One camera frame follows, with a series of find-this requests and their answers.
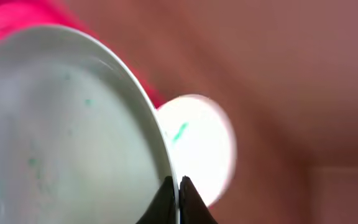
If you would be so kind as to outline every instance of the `brown wall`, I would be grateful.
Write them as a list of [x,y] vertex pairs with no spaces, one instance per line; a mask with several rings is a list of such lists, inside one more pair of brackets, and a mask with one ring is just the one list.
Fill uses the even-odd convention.
[[63,2],[168,99],[227,111],[239,152],[220,223],[312,223],[310,199],[342,176],[309,166],[358,167],[358,0]]

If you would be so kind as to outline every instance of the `plate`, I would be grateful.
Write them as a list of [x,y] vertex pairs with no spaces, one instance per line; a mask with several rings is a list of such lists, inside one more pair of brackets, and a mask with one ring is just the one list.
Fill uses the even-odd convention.
[[155,109],[107,47],[60,26],[0,43],[0,223],[133,224],[167,175]]

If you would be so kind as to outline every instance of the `pink object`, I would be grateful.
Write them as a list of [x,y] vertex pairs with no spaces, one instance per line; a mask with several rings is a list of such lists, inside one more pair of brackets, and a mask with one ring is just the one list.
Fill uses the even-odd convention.
[[[18,30],[41,24],[60,24],[86,32],[93,37],[96,35],[82,27],[74,19],[65,16],[46,1],[10,1],[0,0],[0,40]],[[139,79],[138,73],[130,70]],[[156,108],[163,104],[157,92],[140,81]]]

